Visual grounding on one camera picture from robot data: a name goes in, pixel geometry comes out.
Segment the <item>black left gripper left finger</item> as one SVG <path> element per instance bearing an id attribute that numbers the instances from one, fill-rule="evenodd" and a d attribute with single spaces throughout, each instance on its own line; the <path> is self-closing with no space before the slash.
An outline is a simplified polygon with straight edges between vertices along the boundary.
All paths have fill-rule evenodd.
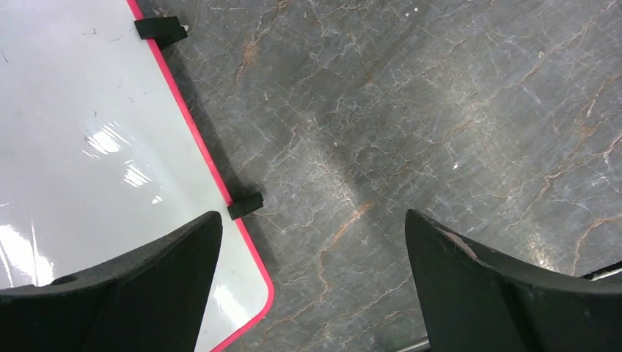
<path id="1" fill-rule="evenodd" d="M 1 292 L 3 351 L 192 351 L 223 224 L 207 212 L 91 268 Z"/>

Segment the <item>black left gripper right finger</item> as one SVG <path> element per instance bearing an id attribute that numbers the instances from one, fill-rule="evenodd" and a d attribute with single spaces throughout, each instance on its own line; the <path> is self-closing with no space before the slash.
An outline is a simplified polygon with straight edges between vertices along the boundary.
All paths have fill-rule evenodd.
<path id="1" fill-rule="evenodd" d="M 405 238 L 433 351 L 621 349 L 619 281 L 540 268 L 416 210 Z"/>

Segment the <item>white board with pink rim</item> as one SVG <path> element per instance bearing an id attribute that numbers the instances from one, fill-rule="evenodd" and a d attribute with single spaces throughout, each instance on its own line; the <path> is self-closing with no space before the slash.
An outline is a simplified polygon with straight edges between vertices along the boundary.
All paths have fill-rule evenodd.
<path id="1" fill-rule="evenodd" d="M 1 3 L 1 287 L 49 284 L 216 211 L 196 349 L 222 351 L 274 286 L 141 17 L 135 1 Z"/>

